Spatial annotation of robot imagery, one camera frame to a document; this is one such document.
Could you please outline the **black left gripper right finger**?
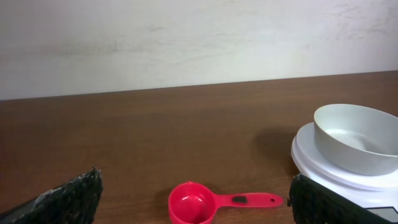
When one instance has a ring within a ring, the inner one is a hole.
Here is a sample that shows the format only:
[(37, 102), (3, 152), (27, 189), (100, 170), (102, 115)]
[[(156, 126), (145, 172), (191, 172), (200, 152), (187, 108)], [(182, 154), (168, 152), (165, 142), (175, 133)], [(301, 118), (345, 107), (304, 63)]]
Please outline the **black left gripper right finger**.
[(393, 224), (303, 174), (292, 179), (287, 205), (295, 223)]

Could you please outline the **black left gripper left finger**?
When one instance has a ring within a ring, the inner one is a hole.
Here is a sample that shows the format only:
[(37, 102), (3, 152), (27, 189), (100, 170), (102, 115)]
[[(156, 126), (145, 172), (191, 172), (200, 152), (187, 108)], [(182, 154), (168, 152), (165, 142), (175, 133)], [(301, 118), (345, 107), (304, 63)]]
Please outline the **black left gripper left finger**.
[(3, 224), (92, 224), (103, 191), (97, 168), (1, 214)]

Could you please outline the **red plastic measuring scoop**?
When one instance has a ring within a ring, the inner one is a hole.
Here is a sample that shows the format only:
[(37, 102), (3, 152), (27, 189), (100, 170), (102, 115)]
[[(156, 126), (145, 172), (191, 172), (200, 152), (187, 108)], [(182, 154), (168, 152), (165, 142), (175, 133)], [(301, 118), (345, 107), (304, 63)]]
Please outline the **red plastic measuring scoop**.
[(172, 224), (210, 224), (221, 207), (274, 208), (284, 199), (270, 193), (241, 193), (219, 195), (196, 182), (176, 186), (168, 198)]

